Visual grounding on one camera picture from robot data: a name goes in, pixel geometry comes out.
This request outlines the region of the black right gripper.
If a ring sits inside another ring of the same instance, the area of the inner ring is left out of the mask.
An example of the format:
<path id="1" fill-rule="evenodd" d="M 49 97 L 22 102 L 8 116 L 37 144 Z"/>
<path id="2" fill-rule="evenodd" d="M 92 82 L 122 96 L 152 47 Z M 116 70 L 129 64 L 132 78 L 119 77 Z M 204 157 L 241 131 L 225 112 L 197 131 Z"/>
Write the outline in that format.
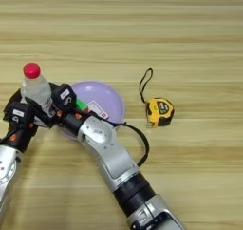
<path id="1" fill-rule="evenodd" d="M 55 90 L 58 85 L 49 83 L 51 91 Z M 74 135 L 84 134 L 84 125 L 89 117 L 94 116 L 95 113 L 82 112 L 80 110 L 74 110 L 71 112 L 58 111 L 56 116 L 56 109 L 54 106 L 50 108 L 49 114 L 46 114 L 41 108 L 33 107 L 34 111 L 34 123 L 36 125 L 52 128 L 58 122 L 58 125 L 66 128 Z"/>

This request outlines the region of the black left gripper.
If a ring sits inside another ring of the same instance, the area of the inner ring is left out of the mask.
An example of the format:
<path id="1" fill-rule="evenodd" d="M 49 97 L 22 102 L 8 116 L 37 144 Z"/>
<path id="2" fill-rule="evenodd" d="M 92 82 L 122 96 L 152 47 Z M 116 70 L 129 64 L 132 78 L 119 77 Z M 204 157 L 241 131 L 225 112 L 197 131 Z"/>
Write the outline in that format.
<path id="1" fill-rule="evenodd" d="M 22 100 L 21 90 L 18 89 L 10 97 L 7 105 L 4 108 L 4 117 L 3 117 L 4 120 L 8 118 L 10 105 L 13 102 L 20 102 L 21 100 Z M 37 125 L 33 125 L 32 127 L 26 127 L 26 128 L 17 128 L 10 125 L 7 135 L 1 140 L 1 144 L 17 149 L 20 152 L 25 152 L 28 148 L 31 138 L 35 136 L 37 129 L 38 129 Z"/>

